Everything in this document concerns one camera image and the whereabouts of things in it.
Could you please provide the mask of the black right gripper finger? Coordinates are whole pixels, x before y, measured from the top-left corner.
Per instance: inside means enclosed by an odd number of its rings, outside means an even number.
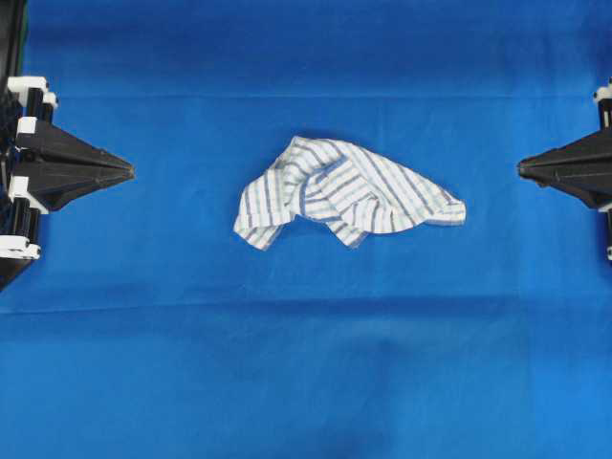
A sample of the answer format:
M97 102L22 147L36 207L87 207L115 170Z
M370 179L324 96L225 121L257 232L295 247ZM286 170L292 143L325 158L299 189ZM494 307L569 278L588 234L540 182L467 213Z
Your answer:
M526 171L519 171L518 175L540 187L551 187L576 197L588 208L601 209L611 205L611 183L605 183L599 178L545 176Z
M553 148L518 163L518 170L535 167L587 164L611 159L611 128L607 127L559 148Z

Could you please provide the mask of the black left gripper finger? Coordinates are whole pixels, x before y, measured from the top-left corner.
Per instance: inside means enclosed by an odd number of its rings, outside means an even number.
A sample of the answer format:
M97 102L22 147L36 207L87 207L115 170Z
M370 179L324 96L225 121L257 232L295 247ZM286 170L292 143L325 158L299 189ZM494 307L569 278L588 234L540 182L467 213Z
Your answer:
M108 151L69 134L37 118L20 118L16 129L16 146L31 150L44 159L68 164L96 165L133 172L133 165Z
M13 206L48 214L133 178L134 172L126 169L17 169L13 173Z

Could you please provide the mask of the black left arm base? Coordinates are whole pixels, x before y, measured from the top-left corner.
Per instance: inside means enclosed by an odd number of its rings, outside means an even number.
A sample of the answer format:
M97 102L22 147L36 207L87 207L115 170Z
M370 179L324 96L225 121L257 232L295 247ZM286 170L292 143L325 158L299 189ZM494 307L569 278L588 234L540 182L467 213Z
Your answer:
M9 77L21 75L21 57L27 32L27 2L1 2L1 235L11 229L12 203L9 182L14 165L16 125L24 102L9 90Z

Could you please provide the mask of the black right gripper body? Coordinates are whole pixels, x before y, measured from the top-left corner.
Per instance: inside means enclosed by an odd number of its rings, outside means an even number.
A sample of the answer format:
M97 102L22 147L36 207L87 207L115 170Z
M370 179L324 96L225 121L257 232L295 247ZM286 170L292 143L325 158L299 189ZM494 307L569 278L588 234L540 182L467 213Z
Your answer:
M606 86L600 87L594 93L594 101L598 105L598 110L599 110L601 130L611 127L611 87L612 87L612 78L609 78L608 84ZM599 212L602 212L606 215L606 236L607 236L606 256L607 256L607 259L611 261L612 260L611 203L605 204L602 208L599 209Z

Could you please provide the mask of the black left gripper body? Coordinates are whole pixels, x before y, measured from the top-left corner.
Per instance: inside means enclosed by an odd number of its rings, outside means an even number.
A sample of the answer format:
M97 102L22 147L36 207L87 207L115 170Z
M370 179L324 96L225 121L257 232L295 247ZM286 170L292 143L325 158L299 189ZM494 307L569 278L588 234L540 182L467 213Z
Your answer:
M27 150L17 145L20 135L33 135L43 120L53 119L57 97L43 76L10 76L6 95L11 115L6 123L7 149L1 154L1 256L6 259L37 259L40 217L50 208L34 197L31 172L19 172Z

